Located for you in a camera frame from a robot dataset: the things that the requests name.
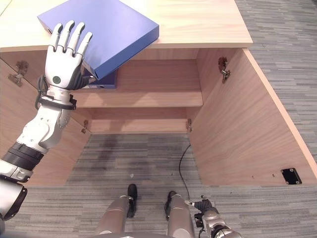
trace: black cable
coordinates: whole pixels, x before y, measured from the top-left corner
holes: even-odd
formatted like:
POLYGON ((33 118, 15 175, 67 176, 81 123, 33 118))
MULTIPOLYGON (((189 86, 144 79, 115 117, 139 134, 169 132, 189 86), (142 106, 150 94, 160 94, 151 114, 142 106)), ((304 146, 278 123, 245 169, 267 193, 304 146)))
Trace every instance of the black cable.
POLYGON ((181 165, 182 160, 183 160, 183 157, 184 157, 184 155, 186 154, 186 152, 187 152, 187 150, 188 150, 189 147, 190 147, 190 144, 189 144, 189 146, 187 146, 186 150, 184 151, 184 153, 183 153, 183 155, 182 155, 182 158, 180 158, 179 165, 178 165, 178 171, 179 171, 180 177, 182 178, 183 183, 184 183, 184 185, 185 185, 185 188, 186 188, 186 190, 187 190, 188 200, 190 200, 189 191, 188 191, 188 187, 187 187, 187 185, 186 185, 186 183, 185 183, 185 180, 184 180, 184 178, 183 178, 183 176, 182 176, 182 173, 181 173, 181 171, 180 171, 180 165, 181 165))
POLYGON ((202 228, 200 231, 199 231, 199 234, 198 234, 198 238, 200 238, 200 235, 204 232, 204 228, 202 228))
POLYGON ((43 95, 46 95, 47 91, 49 89, 49 86, 48 86, 48 83, 46 82, 46 79, 45 77, 42 75, 38 78, 38 95, 36 96, 36 99, 35 99, 35 108, 36 110, 39 109, 39 100, 43 95))

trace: robotic arm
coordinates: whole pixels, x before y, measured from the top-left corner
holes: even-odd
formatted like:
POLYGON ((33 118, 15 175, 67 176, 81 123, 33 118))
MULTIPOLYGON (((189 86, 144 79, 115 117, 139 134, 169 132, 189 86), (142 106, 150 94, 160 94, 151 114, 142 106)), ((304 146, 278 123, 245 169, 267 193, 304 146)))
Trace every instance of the robotic arm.
POLYGON ((202 201, 185 201, 185 203, 194 206, 201 212, 195 214, 196 226, 201 227, 201 231, 206 231, 208 238, 242 238, 240 233, 232 230, 226 224, 218 210, 204 196, 202 196, 202 201))
POLYGON ((86 86, 93 78, 82 77, 80 72, 92 33, 86 34, 76 51, 85 24, 77 25, 67 44, 74 25, 74 21, 67 22, 63 32, 60 23, 54 28, 46 58, 46 77, 39 79, 39 84, 46 85, 47 92, 39 89, 41 106, 36 116, 24 126, 15 144, 0 159, 0 234, 4 230, 2 220, 18 212, 27 194, 27 189, 19 182, 27 182, 43 156, 58 144, 71 111, 76 109, 76 100, 70 90, 86 86))

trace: wooden panel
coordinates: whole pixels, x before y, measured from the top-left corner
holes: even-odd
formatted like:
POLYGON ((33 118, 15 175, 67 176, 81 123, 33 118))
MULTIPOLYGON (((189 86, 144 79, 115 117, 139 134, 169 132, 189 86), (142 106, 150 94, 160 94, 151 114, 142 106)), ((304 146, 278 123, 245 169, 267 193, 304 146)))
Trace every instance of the wooden panel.
POLYGON ((295 167, 303 184, 316 184, 317 165, 249 50, 228 69, 190 135, 203 183, 283 185, 280 170, 295 167))
POLYGON ((186 133, 186 119, 94 119, 88 130, 92 134, 186 133))
MULTIPOLYGON (((37 113, 34 101, 36 89, 23 80, 21 88, 7 79, 12 68, 0 60, 0 156, 2 157, 21 134, 24 125, 37 113)), ((28 184, 65 184, 73 166, 89 138, 89 133, 80 132, 81 126, 71 119, 59 144, 51 149, 35 167, 28 184)))
POLYGON ((185 108, 95 108, 91 133, 186 132, 185 108))
POLYGON ((196 107, 203 104, 195 60, 132 60, 117 89, 74 92, 77 107, 196 107))
POLYGON ((236 49, 234 48, 199 50, 197 56, 197 68, 203 102, 207 100, 207 97, 216 85, 217 80, 219 80, 219 76, 221 76, 218 69, 218 59, 220 57, 227 57, 228 62, 230 62, 235 52, 236 49))
POLYGON ((188 119, 192 120, 192 123, 194 122, 197 114, 199 113, 200 109, 202 107, 191 107, 191 108, 186 108, 186 115, 188 119))
POLYGON ((24 60, 29 64, 25 79, 34 87, 37 87, 37 79, 45 74, 45 61, 47 51, 20 51, 0 53, 0 58, 12 68, 18 61, 24 60))
MULTIPOLYGON (((0 17, 0 51, 46 50, 37 16, 65 0, 12 0, 0 17)), ((252 39, 234 0, 122 0, 159 24, 150 48, 249 47, 252 39)))
POLYGON ((81 126, 84 126, 85 120, 90 120, 93 118, 92 116, 92 108, 77 108, 72 112, 71 117, 77 121, 81 126))
POLYGON ((91 108, 89 110, 92 119, 186 119, 186 108, 91 108))
POLYGON ((144 49, 131 60, 193 60, 199 49, 144 49))

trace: robot finger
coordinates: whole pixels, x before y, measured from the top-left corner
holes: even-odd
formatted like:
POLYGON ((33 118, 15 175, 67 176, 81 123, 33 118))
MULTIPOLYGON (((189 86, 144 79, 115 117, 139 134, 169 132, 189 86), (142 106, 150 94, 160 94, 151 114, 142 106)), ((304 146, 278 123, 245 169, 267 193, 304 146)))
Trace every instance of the robot finger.
POLYGON ((85 23, 84 22, 80 22, 76 26, 76 29, 75 29, 74 33, 72 34, 72 36, 70 37, 70 40, 69 40, 69 43, 68 43, 68 46, 67 46, 67 51, 66 52, 69 55, 74 55, 75 54, 80 34, 83 32, 84 28, 85 28, 85 23))
POLYGON ((53 33, 52 33, 52 36, 51 36, 51 40, 50 40, 49 50, 51 49, 53 51, 56 51, 57 44, 58 44, 58 41, 59 41, 59 35, 60 35, 62 29, 63 29, 63 25, 61 23, 57 24, 54 27, 54 30, 53 30, 53 33))
POLYGON ((66 46, 67 46, 67 42, 68 42, 68 38, 69 38, 69 33, 73 29, 74 25, 75 25, 75 22, 73 20, 67 22, 65 27, 64 27, 64 30, 60 34, 58 45, 63 47, 63 51, 64 52, 66 51, 66 46))
POLYGON ((80 44, 80 46, 78 48, 77 53, 76 53, 76 58, 77 57, 84 57, 85 51, 86 51, 86 49, 88 47, 89 41, 91 40, 92 36, 93 36, 93 34, 91 32, 88 32, 85 35, 83 41, 81 42, 81 44, 80 44))

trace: blue folder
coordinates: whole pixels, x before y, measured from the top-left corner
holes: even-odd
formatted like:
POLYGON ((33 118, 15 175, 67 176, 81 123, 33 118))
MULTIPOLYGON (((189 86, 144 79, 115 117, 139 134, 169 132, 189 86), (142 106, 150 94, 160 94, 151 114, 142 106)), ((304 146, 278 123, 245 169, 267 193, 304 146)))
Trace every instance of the blue folder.
POLYGON ((159 25, 119 0, 69 0, 38 16, 46 30, 69 20, 91 31, 84 66, 102 79, 159 37, 159 25))

